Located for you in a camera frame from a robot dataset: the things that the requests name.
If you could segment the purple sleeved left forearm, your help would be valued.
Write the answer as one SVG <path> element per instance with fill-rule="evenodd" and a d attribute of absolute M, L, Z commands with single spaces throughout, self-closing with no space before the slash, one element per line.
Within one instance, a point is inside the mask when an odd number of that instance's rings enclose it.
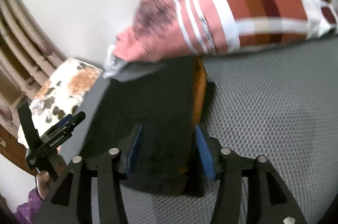
<path fill-rule="evenodd" d="M 37 188 L 34 188 L 29 192 L 27 202 L 17 207 L 17 211 L 14 213 L 15 219 L 21 224 L 31 224 L 42 204 L 43 199 L 40 197 Z"/>

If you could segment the left hand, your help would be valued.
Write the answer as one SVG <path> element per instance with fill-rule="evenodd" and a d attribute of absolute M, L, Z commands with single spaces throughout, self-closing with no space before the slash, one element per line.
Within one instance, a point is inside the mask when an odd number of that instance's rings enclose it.
<path fill-rule="evenodd" d="M 66 163 L 61 155 L 58 155 L 58 158 L 56 160 L 56 173 L 58 176 L 60 176 L 63 173 L 63 170 L 66 168 Z M 42 200 L 44 200 L 48 193 L 49 190 L 54 183 L 52 178 L 49 175 L 49 172 L 47 171 L 42 171 L 37 174 L 35 177 L 36 181 L 36 186 L 37 186 L 37 191 L 39 196 L 41 197 Z"/>

